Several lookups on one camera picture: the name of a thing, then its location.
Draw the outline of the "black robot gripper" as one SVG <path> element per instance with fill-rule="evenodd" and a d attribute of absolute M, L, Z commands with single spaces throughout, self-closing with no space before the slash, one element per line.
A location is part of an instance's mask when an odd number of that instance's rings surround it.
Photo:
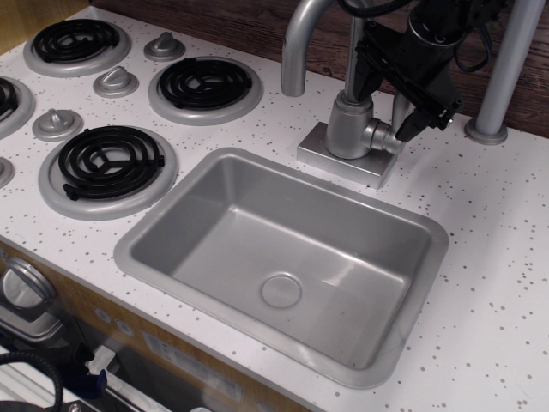
<path fill-rule="evenodd" d="M 409 142 L 426 127 L 444 129 L 463 108 L 449 72 L 454 47 L 463 33 L 431 12 L 413 12 L 399 33 L 378 22 L 365 24 L 357 43 L 353 97 L 366 100 L 383 81 L 389 82 L 415 107 L 395 138 Z"/>

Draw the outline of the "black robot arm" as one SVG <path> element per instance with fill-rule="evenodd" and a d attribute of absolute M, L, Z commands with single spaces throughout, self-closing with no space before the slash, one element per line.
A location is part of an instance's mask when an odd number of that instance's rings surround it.
<path fill-rule="evenodd" d="M 384 81 L 392 84 L 414 107 L 397 127 L 395 137 L 400 142 L 409 142 L 426 128 L 445 129 L 464 107 L 450 66 L 475 72 L 488 64 L 490 59 L 484 58 L 466 66 L 459 51 L 467 36 L 477 31 L 485 54 L 490 55 L 486 23 L 497 20 L 506 5 L 505 1 L 421 1 L 412 9 L 403 33 L 367 22 L 355 48 L 355 97 L 372 94 Z"/>

